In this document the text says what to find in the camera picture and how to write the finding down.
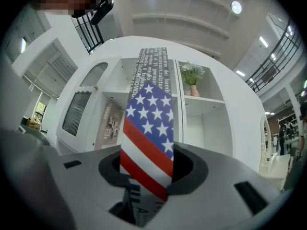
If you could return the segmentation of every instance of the window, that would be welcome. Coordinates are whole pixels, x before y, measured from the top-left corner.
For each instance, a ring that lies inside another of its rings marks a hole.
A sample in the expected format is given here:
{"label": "window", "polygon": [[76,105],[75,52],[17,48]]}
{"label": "window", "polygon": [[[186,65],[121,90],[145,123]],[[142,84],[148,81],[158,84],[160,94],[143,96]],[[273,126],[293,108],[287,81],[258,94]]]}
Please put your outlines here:
{"label": "window", "polygon": [[34,114],[34,120],[41,124],[43,121],[44,112],[46,110],[46,105],[42,104],[41,102],[37,105],[35,114]]}

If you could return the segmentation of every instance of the round ceiling light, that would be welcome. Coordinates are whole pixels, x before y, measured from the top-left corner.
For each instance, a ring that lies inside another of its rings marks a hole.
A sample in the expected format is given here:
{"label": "round ceiling light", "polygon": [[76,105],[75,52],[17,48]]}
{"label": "round ceiling light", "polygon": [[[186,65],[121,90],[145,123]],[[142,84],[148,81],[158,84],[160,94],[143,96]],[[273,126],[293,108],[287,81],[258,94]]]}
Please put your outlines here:
{"label": "round ceiling light", "polygon": [[236,13],[236,14],[240,14],[240,13],[242,12],[242,6],[241,6],[241,4],[240,4],[239,2],[237,2],[237,1],[233,1],[233,2],[231,3],[231,9],[232,9],[232,11],[233,11],[234,13]]}

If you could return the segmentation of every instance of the bouquet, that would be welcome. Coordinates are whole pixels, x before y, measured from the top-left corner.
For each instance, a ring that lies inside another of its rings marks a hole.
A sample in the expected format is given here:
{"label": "bouquet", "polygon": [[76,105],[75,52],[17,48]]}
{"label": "bouquet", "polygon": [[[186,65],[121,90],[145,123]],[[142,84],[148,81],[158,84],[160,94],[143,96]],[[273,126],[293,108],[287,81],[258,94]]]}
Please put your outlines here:
{"label": "bouquet", "polygon": [[203,79],[205,71],[201,66],[186,62],[183,66],[179,67],[183,81],[187,85],[197,85],[199,80]]}

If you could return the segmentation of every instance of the american flag design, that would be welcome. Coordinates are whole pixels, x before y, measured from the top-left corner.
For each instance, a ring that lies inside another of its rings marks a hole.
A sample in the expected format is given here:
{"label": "american flag design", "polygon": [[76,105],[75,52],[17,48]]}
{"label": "american flag design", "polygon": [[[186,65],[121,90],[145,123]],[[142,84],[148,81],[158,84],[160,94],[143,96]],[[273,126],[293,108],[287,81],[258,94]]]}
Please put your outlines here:
{"label": "american flag design", "polygon": [[166,188],[173,176],[173,146],[171,95],[146,82],[127,105],[121,171],[165,202]]}

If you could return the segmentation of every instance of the black fisheye border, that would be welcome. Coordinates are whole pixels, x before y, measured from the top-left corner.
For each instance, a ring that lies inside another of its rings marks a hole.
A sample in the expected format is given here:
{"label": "black fisheye border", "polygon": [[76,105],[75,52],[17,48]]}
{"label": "black fisheye border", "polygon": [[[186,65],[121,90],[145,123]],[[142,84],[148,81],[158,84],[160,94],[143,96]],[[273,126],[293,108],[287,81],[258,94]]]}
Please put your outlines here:
{"label": "black fisheye border", "polygon": [[[18,15],[22,7],[30,0],[0,0],[1,11],[1,32],[0,40],[2,42],[5,33],[9,29],[11,23]],[[278,0],[284,9],[289,13],[294,20],[300,34],[307,43],[307,20],[306,0]],[[2,75],[2,66],[0,66],[0,80]],[[8,183],[3,169],[0,166],[1,179],[1,194],[2,194],[2,225],[13,227],[31,226],[33,229],[51,229],[41,219],[39,219],[26,206],[19,196],[14,192],[11,185]],[[304,224],[306,209],[307,192],[307,168],[305,166],[296,187],[292,191],[287,191],[277,199],[277,202],[271,203],[262,212],[253,217],[253,224],[248,226],[244,223],[234,226],[231,229],[273,229],[276,227],[296,227],[296,223],[301,221]]]}

